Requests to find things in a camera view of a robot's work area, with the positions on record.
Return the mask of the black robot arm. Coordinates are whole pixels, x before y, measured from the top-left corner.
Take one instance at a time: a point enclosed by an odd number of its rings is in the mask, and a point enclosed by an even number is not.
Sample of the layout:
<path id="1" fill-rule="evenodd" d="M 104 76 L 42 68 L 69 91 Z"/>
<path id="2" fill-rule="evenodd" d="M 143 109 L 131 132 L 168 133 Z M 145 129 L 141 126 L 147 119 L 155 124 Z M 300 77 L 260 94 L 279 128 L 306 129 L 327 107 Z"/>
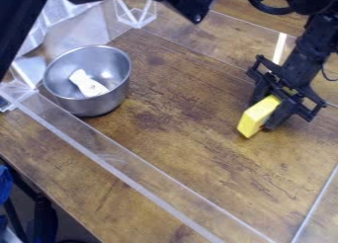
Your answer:
<path id="1" fill-rule="evenodd" d="M 104 0 L 66 0 L 85 4 Z M 204 19 L 213 0 L 155 0 L 165 3 L 193 24 Z M 303 34 L 281 65 L 261 55 L 247 75 L 255 80 L 251 102 L 259 103 L 268 95 L 281 103 L 267 119 L 264 128 L 275 129 L 291 116 L 311 121 L 326 101 L 311 89 L 316 74 L 324 72 L 331 53 L 338 53 L 338 0 L 247 0 L 271 15 L 296 13 L 307 17 Z M 18 53 L 29 30 L 38 19 L 48 0 L 0 0 L 0 81 Z"/>

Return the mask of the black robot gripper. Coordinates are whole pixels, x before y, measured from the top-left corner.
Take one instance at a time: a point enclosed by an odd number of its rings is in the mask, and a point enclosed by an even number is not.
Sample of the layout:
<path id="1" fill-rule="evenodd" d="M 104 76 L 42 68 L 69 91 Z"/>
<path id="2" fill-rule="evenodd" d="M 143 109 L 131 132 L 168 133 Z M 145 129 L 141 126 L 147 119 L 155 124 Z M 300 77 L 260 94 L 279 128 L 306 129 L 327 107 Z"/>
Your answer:
<path id="1" fill-rule="evenodd" d="M 326 107 L 324 100 L 310 86 L 320 67 L 320 61 L 295 53 L 288 56 L 283 65 L 272 63 L 260 54 L 256 56 L 256 61 L 247 70 L 247 75 L 255 81 L 251 106 L 268 95 L 281 100 L 264 124 L 264 130 L 273 130 L 291 115 L 299 115 L 310 122 Z"/>

